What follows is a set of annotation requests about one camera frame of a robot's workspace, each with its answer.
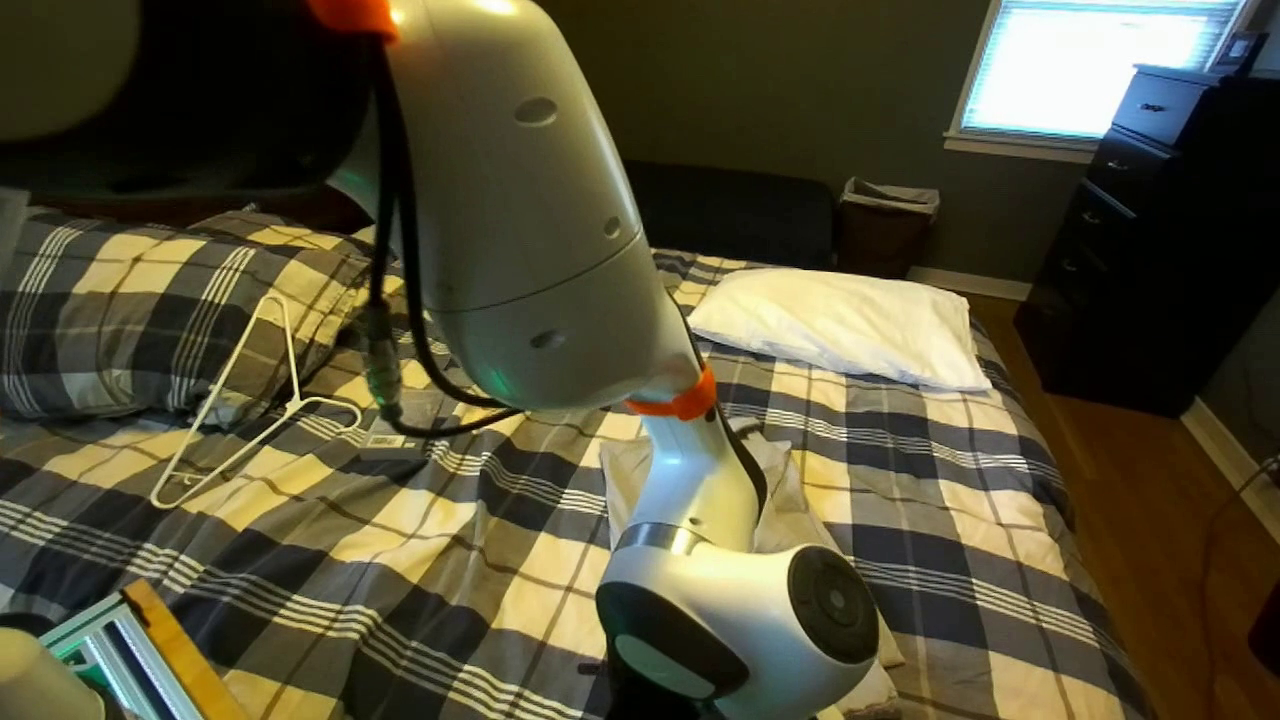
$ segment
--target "black cable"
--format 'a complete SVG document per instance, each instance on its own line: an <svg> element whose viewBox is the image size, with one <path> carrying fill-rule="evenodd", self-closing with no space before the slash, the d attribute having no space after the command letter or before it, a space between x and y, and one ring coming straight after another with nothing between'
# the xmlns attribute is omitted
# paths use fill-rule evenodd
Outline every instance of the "black cable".
<svg viewBox="0 0 1280 720"><path fill-rule="evenodd" d="M1276 456L1260 460L1240 488L1232 488L1232 496L1224 496L1208 520L1204 520L1204 540L1200 540L1200 648L1204 648L1204 692L1200 692L1200 704L1204 704L1204 716L1212 716L1212 704L1216 704L1216 644L1212 644L1212 632L1208 632L1208 576L1212 576L1212 548L1220 540L1216 524L1244 504L1244 492L1252 492L1252 484L1260 480L1272 480L1272 472L1280 468Z"/></svg>
<svg viewBox="0 0 1280 720"><path fill-rule="evenodd" d="M376 204L376 236L372 236L368 308L364 308L364 324L360 324L364 328L360 332L364 336L364 380L368 380L368 392L372 392L380 416L400 436L444 440L444 436L460 436L460 432L508 420L508 416L516 416L516 408L504 408L492 396L476 396L476 392L456 388L444 376L444 368L436 364L436 352L428 344L424 304L420 304L420 252L416 252L416 204L412 204L416 184L412 184L412 164L408 164L400 96L396 96L392 64L384 52L376 60L372 92L376 92L376 124L380 124L380 204ZM404 236L404 244L400 244L400 252L404 252L404 304L408 304L408 332L416 344L416 360L444 396L452 396L460 404L476 404L476 408L500 408L492 416L480 416L472 424L452 424L452 428L404 424L400 344L396 344L392 308L384 296L396 208L400 208L400 236Z"/></svg>

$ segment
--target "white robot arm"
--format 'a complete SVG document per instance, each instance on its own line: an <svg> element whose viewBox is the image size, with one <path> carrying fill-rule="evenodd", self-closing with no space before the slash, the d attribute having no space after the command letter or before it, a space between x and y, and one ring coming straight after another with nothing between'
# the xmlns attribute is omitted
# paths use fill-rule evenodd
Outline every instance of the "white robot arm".
<svg viewBox="0 0 1280 720"><path fill-rule="evenodd" d="M152 4L112 4L120 36L140 36L136 48L152 48L148 24L120 20L120 8L140 20ZM724 428L716 380L660 288L620 152L560 28L532 0L360 8L352 20L312 0L312 16L340 24L324 32L372 28L384 36L384 56L364 60L352 48L360 56L352 64L388 68L412 196L396 192L420 220L420 232L400 220L396 244L412 260L408 272L416 272L448 348L484 392L512 408L632 408L648 424L652 472L596 592L608 652L720 716L812 716L836 704L876 656L868 588L828 548L752 552L764 484ZM148 60L148 52L100 48L100 56L112 52L120 72ZM340 84L316 92L316 108L344 92L360 96L344 72L336 76ZM48 180L40 176L48 164L16 148L48 144L52 124L72 128L52 116L76 116L68 108L76 100L92 116L100 96L112 96L100 84L112 80L92 80L48 108L44 132L40 112L20 128L0 120L0 184ZM308 144L344 148L328 152L340 164L308 172L328 172L340 192L376 212L392 192L380 148L396 124L348 108L340 124L336 140L316 132L320 140ZM276 184L296 184L288 172L304 168L280 160L272 172Z"/></svg>

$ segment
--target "bedroom wall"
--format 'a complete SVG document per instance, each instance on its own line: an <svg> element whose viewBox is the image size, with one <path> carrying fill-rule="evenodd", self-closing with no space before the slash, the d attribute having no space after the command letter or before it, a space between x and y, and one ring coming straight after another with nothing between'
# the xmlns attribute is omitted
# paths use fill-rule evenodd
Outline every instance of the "bedroom wall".
<svg viewBox="0 0 1280 720"><path fill-rule="evenodd" d="M1280 12L1272 12L1268 32L1272 40L1256 60L1256 76L1280 76ZM1264 460L1280 452L1280 292L1252 320L1236 352L1216 368L1204 400L1248 448L1248 456Z"/></svg>
<svg viewBox="0 0 1280 720"><path fill-rule="evenodd" d="M944 192L928 264L1032 280L1080 164L944 152L984 0L544 0L636 160Z"/></svg>

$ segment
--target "bed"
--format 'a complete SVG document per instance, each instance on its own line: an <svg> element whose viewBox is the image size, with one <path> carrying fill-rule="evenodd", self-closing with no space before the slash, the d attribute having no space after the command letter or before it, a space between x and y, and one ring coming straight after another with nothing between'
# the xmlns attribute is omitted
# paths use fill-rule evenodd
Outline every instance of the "bed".
<svg viewBox="0 0 1280 720"><path fill-rule="evenodd" d="M636 416L524 412L432 444L388 432L348 340L368 272L348 236L260 212L192 228L48 212L20 244L36 252L0 272L4 612L56 624L148 580L248 716L628 712L600 672L592 592L608 564L600 452L632 444ZM192 256L204 276L184 284L200 292L156 280ZM760 264L656 248L656 268L680 312L696 312ZM232 332L280 276L308 288L288 324L300 396L328 404L292 416L192 500L156 508L176 452L176 476L204 472L288 408L272 364L280 328ZM76 296L88 300L84 328L36 332L76 316L64 312ZM180 348L192 340L152 332L164 316L204 316L216 332ZM236 336L256 360L188 436ZM120 364L76 368L68 344ZM1148 716L1080 568L1064 476L984 328L972 348L988 392L828 372L720 340L700 348L724 412L788 448L812 516L872 584L900 648L892 704L876 712ZM412 420L476 416L432 392L408 352L404 380Z"/></svg>

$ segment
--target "furniture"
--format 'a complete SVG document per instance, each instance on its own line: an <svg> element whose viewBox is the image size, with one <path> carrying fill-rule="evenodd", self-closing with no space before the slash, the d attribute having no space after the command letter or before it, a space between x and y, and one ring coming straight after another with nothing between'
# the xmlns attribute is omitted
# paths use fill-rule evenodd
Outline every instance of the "furniture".
<svg viewBox="0 0 1280 720"><path fill-rule="evenodd" d="M212 228L268 248L308 236L244 212L184 228L180 240L160 228L112 236L108 224L52 216L28 228L24 244L40 252L72 244L84 256L96 240L116 256L160 236L168 244L156 248L176 264L176 248ZM308 248L344 252L332 236ZM48 320L72 324L56 304L92 276L120 284L104 264L92 264L92 276L56 272L24 284L32 276L12 276L16 264L28 260L0 272L8 304L0 360L20 356L12 344L24 312L12 308L40 304ZM728 276L760 264L656 248L656 268L676 308L692 316ZM156 288L164 284L148 276L136 300L88 300L168 304L152 296ZM700 340L700 352L720 376L724 416L764 432L784 476L804 488L808 512L868 576L900 648L888 676L904 716L1148 716L1080 568L1072 488L1012 396L988 336L980 328L968 336L992 384L984 392L828 372L712 340ZM408 424L476 416L416 372L408 336L400 352ZM84 416L96 404L76 404L80 420L0 420L0 608L56 624L148 580L248 716L652 716L612 684L592 604L608 564L604 452L632 448L640 420L604 408L524 412L416 444L372 420L360 348L308 340L300 356L308 356L304 392L360 408L360 428L316 408L168 512L148 496L184 448L184 408ZM48 372L60 364L4 364L8 412L48 408L72 392L72 384L48 388ZM76 388L92 380L80 376L84 364L64 372ZM240 452L284 412L284 404L236 408L240 424L200 432L180 476Z"/></svg>
<svg viewBox="0 0 1280 720"><path fill-rule="evenodd" d="M96 684L96 692L112 696L112 688L128 688L144 696L148 712L140 716L196 712L216 720L248 720L240 700L200 656L192 636L176 624L148 580L124 584L116 596L104 596L60 628L48 628L40 640L52 656L72 656L72 672ZM88 660L96 656L88 648L104 644L112 648L112 672Z"/></svg>
<svg viewBox="0 0 1280 720"><path fill-rule="evenodd" d="M1176 416L1276 292L1280 80L1140 68L1016 328L1044 388Z"/></svg>
<svg viewBox="0 0 1280 720"><path fill-rule="evenodd" d="M832 264L836 196L820 180L632 160L648 244L768 264Z"/></svg>
<svg viewBox="0 0 1280 720"><path fill-rule="evenodd" d="M868 276L908 276L936 236L940 192L848 180L836 208L832 264Z"/></svg>

